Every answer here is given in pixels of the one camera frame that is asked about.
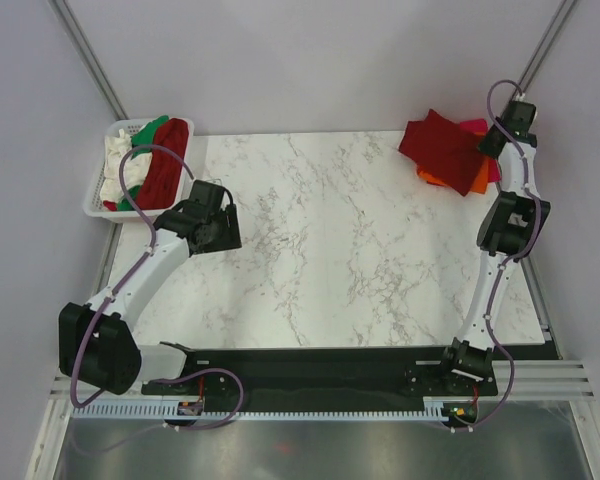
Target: white cloth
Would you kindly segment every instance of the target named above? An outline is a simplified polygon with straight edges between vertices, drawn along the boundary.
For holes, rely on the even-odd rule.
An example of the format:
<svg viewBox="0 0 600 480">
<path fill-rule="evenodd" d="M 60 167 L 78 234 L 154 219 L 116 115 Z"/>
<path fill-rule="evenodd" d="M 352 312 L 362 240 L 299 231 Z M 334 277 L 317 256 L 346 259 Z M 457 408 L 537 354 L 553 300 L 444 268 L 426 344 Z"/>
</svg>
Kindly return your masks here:
<svg viewBox="0 0 600 480">
<path fill-rule="evenodd" d="M 104 183 L 100 189 L 100 200 L 103 202 L 118 203 L 124 196 L 118 170 L 122 157 L 131 150 L 131 135 L 123 129 L 119 130 L 118 135 L 118 137 L 109 135 L 104 137 Z M 127 189 L 142 185 L 149 172 L 151 157 L 152 154 L 149 152 L 127 160 L 124 164 L 124 184 Z"/>
</svg>

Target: gray wall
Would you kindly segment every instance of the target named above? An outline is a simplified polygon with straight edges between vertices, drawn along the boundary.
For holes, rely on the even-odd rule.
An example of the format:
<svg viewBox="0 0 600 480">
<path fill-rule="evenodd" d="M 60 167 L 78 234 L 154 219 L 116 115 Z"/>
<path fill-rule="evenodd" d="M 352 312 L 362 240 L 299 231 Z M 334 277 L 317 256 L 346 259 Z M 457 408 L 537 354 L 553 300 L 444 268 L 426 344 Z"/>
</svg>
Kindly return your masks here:
<svg viewBox="0 0 600 480">
<path fill-rule="evenodd" d="M 0 480 L 22 478 L 57 365 L 57 315 L 107 225 L 81 210 L 113 121 L 45 0 L 0 1 Z"/>
<path fill-rule="evenodd" d="M 538 186 L 553 205 L 535 258 L 558 339 L 600 400 L 600 0 L 578 6 L 528 98 Z"/>
<path fill-rule="evenodd" d="M 522 74 L 560 0 L 69 3 L 130 117 L 172 112 L 218 134 L 484 115 L 489 85 Z"/>
</svg>

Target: tabletop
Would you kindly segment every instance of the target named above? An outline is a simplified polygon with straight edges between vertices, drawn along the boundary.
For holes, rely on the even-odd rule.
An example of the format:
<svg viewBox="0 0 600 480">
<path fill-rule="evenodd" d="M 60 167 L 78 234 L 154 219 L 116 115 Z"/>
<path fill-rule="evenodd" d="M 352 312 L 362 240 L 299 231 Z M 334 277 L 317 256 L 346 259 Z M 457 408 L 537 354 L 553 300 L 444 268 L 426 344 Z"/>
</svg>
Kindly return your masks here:
<svg viewBox="0 0 600 480">
<path fill-rule="evenodd" d="M 194 171 L 235 197 L 243 247 L 188 259 L 133 332 L 191 348 L 449 344 L 479 272 L 476 236 L 496 198 L 428 185 L 402 132 L 194 137 Z M 112 277 L 148 243 L 125 223 Z M 543 343 L 522 269 L 495 328 Z"/>
</svg>

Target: plastic bin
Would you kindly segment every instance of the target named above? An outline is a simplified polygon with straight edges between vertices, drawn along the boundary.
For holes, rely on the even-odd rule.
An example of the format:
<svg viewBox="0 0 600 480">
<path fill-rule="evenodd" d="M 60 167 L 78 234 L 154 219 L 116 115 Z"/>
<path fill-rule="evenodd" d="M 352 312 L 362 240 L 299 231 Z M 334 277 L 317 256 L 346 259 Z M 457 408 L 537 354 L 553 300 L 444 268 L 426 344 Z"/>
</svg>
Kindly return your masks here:
<svg viewBox="0 0 600 480">
<path fill-rule="evenodd" d="M 120 120 L 119 122 L 111 125 L 107 130 L 107 135 L 117 136 L 118 130 L 121 128 L 125 130 L 129 135 L 134 135 L 138 133 L 144 125 L 154 120 L 153 118 L 138 118 L 134 120 Z M 187 140 L 187 148 L 184 153 L 184 161 L 194 170 L 194 166 L 192 165 L 192 144 L 193 144 L 193 122 L 187 118 L 182 118 L 187 125 L 189 126 L 189 138 Z M 112 212 L 108 210 L 104 205 L 102 205 L 102 201 L 100 200 L 100 189 L 102 188 L 102 184 L 104 182 L 104 151 L 102 153 L 102 159 L 98 163 L 98 166 L 94 172 L 94 175 L 91 179 L 91 183 L 89 184 L 89 189 L 87 190 L 87 195 L 85 196 L 83 203 L 84 213 L 89 215 L 90 217 L 101 217 L 106 218 L 107 220 L 111 220 L 115 223 L 127 222 L 127 221 L 138 221 L 140 217 L 133 210 L 130 212 Z M 176 203 L 178 203 L 182 199 L 182 193 L 185 186 L 186 179 L 189 178 L 187 171 L 183 168 L 180 173 L 180 182 L 178 183 L 178 190 L 176 191 L 176 196 L 174 198 L 173 204 L 169 207 L 173 207 Z M 158 210 L 145 210 L 144 212 L 150 218 L 155 218 L 164 212 L 167 209 L 158 209 Z"/>
</svg>

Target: pile of cloth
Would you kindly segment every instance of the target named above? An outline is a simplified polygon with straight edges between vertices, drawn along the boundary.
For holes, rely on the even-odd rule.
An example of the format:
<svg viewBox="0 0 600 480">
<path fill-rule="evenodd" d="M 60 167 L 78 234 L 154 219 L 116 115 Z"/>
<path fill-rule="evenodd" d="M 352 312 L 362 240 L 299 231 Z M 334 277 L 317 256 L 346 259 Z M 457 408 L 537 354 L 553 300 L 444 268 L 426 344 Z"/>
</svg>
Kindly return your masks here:
<svg viewBox="0 0 600 480">
<path fill-rule="evenodd" d="M 428 183 L 462 196 L 484 194 L 490 182 L 500 180 L 496 161 L 478 151 L 486 133 L 484 119 L 456 124 L 429 110 L 424 120 L 408 123 L 398 150 L 416 163 L 416 173 Z"/>
<path fill-rule="evenodd" d="M 131 136 L 124 130 L 117 137 L 105 136 L 104 182 L 100 199 L 111 211 L 133 210 L 120 187 L 119 168 L 122 157 L 133 147 L 153 143 L 166 147 L 181 158 L 187 149 L 189 126 L 167 115 L 146 124 Z M 160 150 L 140 149 L 124 165 L 125 186 L 142 210 L 169 208 L 175 202 L 182 165 Z"/>
</svg>

